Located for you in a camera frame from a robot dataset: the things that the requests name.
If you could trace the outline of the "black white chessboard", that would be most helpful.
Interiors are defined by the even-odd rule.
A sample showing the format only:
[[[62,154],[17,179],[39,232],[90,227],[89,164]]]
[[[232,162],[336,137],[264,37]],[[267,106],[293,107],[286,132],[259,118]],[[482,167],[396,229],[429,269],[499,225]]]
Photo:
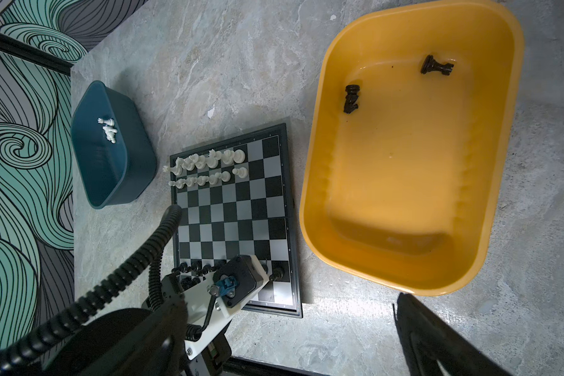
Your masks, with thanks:
[[[278,122],[169,157],[243,150],[248,176],[216,186],[171,187],[172,202],[183,210],[173,241],[174,265],[224,264],[254,255],[269,281],[246,310],[301,318],[295,209],[291,187],[287,123]]]

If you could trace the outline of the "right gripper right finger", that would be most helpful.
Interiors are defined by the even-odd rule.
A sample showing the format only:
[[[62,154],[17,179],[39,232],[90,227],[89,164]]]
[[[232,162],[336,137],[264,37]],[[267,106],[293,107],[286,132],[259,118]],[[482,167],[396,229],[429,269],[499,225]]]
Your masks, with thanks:
[[[399,341],[411,375],[507,375],[411,294],[393,307]]]

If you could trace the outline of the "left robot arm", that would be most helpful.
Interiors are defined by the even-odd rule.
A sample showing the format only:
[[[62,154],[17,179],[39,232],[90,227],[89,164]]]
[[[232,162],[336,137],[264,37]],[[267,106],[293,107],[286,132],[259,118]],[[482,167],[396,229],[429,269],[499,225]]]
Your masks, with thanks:
[[[205,338],[214,321],[208,303],[202,324],[189,321],[188,293],[176,274],[161,276],[166,244],[183,211],[167,208],[155,232],[119,268],[61,313],[0,350],[0,375],[220,375],[232,357],[221,328],[204,349],[186,344]],[[149,274],[148,307],[97,313],[143,272]]]

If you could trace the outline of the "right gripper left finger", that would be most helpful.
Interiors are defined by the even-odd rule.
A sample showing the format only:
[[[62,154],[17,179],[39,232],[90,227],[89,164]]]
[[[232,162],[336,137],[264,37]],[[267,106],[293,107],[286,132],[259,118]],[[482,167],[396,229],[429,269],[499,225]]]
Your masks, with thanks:
[[[188,311],[178,296],[155,311],[117,310],[97,323],[114,324],[116,335],[107,340],[110,347],[81,375],[178,375],[187,366],[184,336]]]

